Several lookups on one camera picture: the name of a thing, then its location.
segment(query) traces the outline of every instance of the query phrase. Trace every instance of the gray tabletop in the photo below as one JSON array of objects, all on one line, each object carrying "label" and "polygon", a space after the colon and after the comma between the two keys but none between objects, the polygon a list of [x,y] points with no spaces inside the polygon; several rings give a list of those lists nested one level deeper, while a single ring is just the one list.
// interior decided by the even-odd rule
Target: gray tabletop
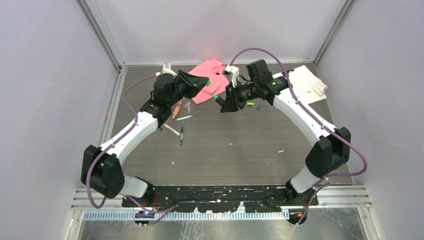
[{"label": "gray tabletop", "polygon": [[[287,64],[286,67],[298,66],[300,64]],[[306,66],[317,74],[315,65]],[[193,67],[173,65],[172,69],[189,72]],[[244,65],[238,67],[241,75],[248,76]],[[276,64],[268,67],[273,74],[281,72]],[[130,67],[123,89],[161,69],[161,66]],[[135,109],[149,99],[154,81],[147,80],[128,94],[127,99]],[[154,185],[271,185],[285,184],[305,166],[305,157],[311,149],[306,137],[287,116],[266,101],[252,100],[255,106],[232,113],[220,113],[220,106],[213,100],[196,105],[184,98],[183,104],[187,102],[191,102],[191,113],[182,109],[178,116],[193,115],[183,121],[183,145],[179,137],[166,128],[165,133],[157,130],[128,156],[123,165],[124,174],[146,179]],[[260,110],[256,109],[258,104],[262,104]],[[325,100],[310,106],[332,122]],[[133,118],[124,101],[120,101],[112,135]],[[169,118],[166,123],[181,130],[180,121]],[[335,172],[347,173],[347,166]],[[330,182],[351,184],[352,180],[334,177]]]}]

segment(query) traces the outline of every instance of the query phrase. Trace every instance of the worn black surface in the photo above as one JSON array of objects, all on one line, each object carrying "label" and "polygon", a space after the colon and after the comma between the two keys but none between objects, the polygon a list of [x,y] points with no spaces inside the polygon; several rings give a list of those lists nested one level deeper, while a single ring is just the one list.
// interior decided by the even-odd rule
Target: worn black surface
[{"label": "worn black surface", "polygon": [[[179,213],[192,213],[197,207],[200,213],[234,212],[243,202],[246,213],[280,212],[279,206],[293,206],[286,201],[284,187],[277,185],[233,185],[233,186],[156,186],[154,188],[157,208],[176,205]],[[318,205],[315,198],[312,205]],[[134,208],[129,199],[122,200],[122,206]]]}]

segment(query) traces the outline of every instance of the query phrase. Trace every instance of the marker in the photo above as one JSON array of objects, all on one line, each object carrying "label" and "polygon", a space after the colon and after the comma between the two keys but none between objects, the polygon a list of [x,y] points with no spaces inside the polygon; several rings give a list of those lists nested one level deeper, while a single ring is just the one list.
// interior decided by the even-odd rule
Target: marker
[{"label": "marker", "polygon": [[181,121],[181,120],[184,120],[184,119],[189,119],[189,118],[191,118],[191,117],[193,117],[193,115],[185,116],[185,117],[180,117],[180,118],[177,118],[176,120],[177,120],[177,121]]},{"label": "marker", "polygon": [[173,129],[172,127],[168,126],[167,124],[163,124],[165,126],[165,128],[169,129],[171,132],[173,132],[174,134],[176,134],[177,136],[180,136],[181,134],[177,131],[175,131],[175,129]]},{"label": "marker", "polygon": [[183,131],[184,131],[184,122],[181,123],[181,135],[179,137],[179,144],[183,145]]}]

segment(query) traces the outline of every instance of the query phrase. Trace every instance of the teal pen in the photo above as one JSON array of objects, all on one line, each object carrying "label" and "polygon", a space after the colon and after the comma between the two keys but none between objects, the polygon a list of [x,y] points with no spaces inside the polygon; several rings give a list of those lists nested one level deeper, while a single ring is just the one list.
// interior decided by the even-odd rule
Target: teal pen
[{"label": "teal pen", "polygon": [[184,122],[181,123],[181,136],[179,137],[180,145],[183,145],[183,131],[184,131]]}]

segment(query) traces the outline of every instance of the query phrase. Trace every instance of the orange marker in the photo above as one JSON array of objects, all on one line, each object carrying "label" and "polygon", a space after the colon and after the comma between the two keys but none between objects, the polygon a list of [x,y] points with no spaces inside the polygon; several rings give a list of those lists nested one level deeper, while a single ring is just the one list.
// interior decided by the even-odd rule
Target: orange marker
[{"label": "orange marker", "polygon": [[179,101],[178,104],[176,105],[175,109],[173,110],[172,120],[174,120],[175,117],[180,113],[182,105],[183,105],[183,101]]}]

